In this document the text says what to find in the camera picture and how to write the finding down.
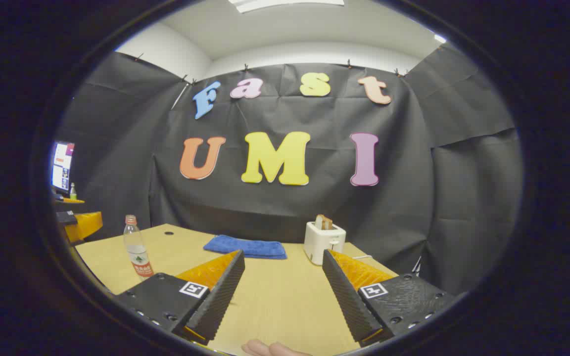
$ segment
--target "human finger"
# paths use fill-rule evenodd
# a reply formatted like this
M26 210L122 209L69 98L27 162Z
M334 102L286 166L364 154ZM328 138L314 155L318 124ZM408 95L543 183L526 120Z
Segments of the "human finger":
M311 356L310 354L294 351L279 342L271 344L269 349L272 356Z
M256 339L250 340L246 345L252 352L255 352L259 356L272 356L270 354L270 348Z
M249 349L249 347L247 347L246 344L243 344L243 345L241 346L241 349L243 350L243 352L245 352L245 353L248 354L248 355L251 355L251 356L261 356L260 354L257 354L256 352L254 352L254 351L252 351L251 349Z

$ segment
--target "black fabric backdrop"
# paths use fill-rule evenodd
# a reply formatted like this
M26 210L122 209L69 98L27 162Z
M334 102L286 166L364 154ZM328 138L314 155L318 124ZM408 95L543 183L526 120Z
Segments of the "black fabric backdrop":
M331 92L303 97L300 77L323 72ZM361 77L386 83L389 105L371 102ZM262 94L231 99L242 79ZM194 119L192 100L220 81L212 111ZM246 239L301 243L305 223L325 214L347 241L396 272L421 258L421 276L459 293L475 285L507 243L518 208L522 165L511 116L487 78L449 45L406 77L341 65L274 65L188 86L176 75L114 53L86 80L57 139L76 143L72 181L86 209L101 210L93 238L122 233L124 215L141 227L173 223ZM291 131L310 134L305 186L240 180L247 133L266 132L277 148ZM355 187L351 133L373 133L373 187ZM179 172L184 140L226 138L212 175ZM201 166L208 146L197 151Z

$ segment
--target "plastic water bottle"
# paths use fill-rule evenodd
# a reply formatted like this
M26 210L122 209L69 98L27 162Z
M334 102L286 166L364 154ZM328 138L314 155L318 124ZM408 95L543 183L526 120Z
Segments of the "plastic water bottle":
M153 268L151 267L151 262L149 262L149 255L146 253L146 247L144 247L144 241L142 240L142 234L138 228L138 221L136 221L136 216L126 216L125 217L125 231L124 231L124 243L127 253L129 253L129 260L133 265L134 270L140 277L141 281L151 277L153 275Z

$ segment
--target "letter m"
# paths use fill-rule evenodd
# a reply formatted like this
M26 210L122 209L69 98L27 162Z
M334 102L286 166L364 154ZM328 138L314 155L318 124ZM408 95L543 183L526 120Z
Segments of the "letter m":
M278 150L275 150L267 133L248 133L247 168L241 174L241 180L246 183L261 182L263 176L258 172L260 164L267 181L274 182L284 165L283 174L279 176L281 184L307 185L309 177L305 174L305 146L310 139L309 133L288 133Z

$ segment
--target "table surface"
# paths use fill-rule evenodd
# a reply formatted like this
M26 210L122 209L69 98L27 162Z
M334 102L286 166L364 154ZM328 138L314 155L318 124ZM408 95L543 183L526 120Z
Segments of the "table surface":
M203 246L214 235L174 225L142 230L154 272L177 275L221 256ZM245 259L245 271L217 331L211 349L244 356L240 346L251 339L281 342L313 356L357 349L322 266L312 264L303 244L284 243L285 260ZM138 284L122 236L76 246L82 259L114 294ZM344 254L365 255L351 243ZM360 261L396 275L371 257Z

